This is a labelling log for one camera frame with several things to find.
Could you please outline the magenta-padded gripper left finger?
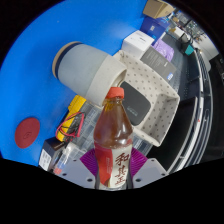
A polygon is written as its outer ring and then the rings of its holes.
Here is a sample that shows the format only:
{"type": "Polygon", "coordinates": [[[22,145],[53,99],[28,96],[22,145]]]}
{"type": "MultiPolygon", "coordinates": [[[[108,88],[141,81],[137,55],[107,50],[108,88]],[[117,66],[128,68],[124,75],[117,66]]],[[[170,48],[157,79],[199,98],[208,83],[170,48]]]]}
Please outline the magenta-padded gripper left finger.
{"type": "Polygon", "coordinates": [[[95,151],[91,149],[80,159],[70,159],[59,176],[81,187],[97,189],[99,178],[95,151]]]}

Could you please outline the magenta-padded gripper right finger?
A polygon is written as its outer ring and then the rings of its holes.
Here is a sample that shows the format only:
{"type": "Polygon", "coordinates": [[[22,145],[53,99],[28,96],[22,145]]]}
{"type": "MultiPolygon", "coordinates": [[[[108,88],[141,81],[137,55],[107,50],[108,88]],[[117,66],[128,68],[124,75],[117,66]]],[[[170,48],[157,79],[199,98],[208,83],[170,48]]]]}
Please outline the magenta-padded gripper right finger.
{"type": "Polygon", "coordinates": [[[137,149],[132,149],[128,174],[129,189],[141,188],[167,175],[167,171],[155,158],[147,158],[137,149]]]}

